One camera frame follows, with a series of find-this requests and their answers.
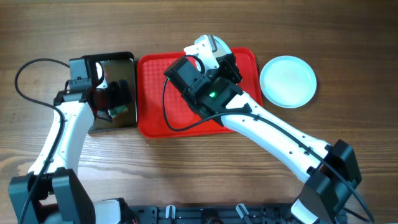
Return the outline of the green yellow sponge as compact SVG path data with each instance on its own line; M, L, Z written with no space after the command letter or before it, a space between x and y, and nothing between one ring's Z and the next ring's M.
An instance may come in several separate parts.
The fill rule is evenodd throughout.
M121 114L128 111L128 107L126 105L117 106L108 110L110 117L115 119L116 117L120 116Z

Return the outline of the light blue plate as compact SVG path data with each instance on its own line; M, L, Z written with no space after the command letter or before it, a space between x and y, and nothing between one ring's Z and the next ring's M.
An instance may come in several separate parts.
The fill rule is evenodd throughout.
M263 95L282 108L307 104L317 91L317 77L304 60L283 55L268 61L259 75Z
M213 52L213 55L216 58L223 57L225 55L232 53L231 49L228 47L228 45L222 39L220 39L219 37L217 37L215 35L213 36L213 39L215 41L216 48L217 48L217 51Z

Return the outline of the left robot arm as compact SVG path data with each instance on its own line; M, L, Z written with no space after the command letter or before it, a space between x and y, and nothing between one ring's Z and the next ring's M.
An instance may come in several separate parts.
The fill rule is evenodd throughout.
M54 118L40 156L13 177L9 196L19 223L137 223L123 198L93 202L77 177L83 143L98 111L132 101L126 80L106 88L88 84L57 93Z

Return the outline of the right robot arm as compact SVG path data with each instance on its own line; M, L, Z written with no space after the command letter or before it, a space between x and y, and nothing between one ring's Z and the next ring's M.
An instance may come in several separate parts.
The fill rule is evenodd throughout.
M236 57L226 54L211 63L184 55L164 75L203 122L213 120L263 147L283 162L304 186L290 212L302 223L332 222L356 192L361 173L353 148L306 136L259 106L238 86L243 79Z

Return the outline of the black rectangular water tray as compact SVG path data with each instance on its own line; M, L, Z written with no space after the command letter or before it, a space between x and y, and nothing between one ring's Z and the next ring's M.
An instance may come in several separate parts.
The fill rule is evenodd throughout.
M111 131L115 129L135 128L137 126L137 96L136 96L136 63L130 52L115 52L105 54L102 62L105 70L106 83L119 80L127 80L133 94L133 101L126 104L128 111L113 119L108 110L96 110L93 108L93 92L90 91L90 106L93 108L95 120L89 133Z

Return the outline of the red plastic tray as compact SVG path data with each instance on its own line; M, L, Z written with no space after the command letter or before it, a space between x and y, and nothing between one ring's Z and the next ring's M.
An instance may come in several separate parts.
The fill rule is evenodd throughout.
M247 48L231 49L236 57L236 64L243 76L238 85L248 93L256 103L263 105L262 91L255 55ZM175 132L168 128L162 113L162 89L164 71L184 52L149 54L143 56L137 66L137 115L138 128L147 138L173 138L207 134L230 133L214 121L207 121L192 129ZM165 109L167 119L174 128L184 128L200 120L181 97L179 91L168 83L165 91Z

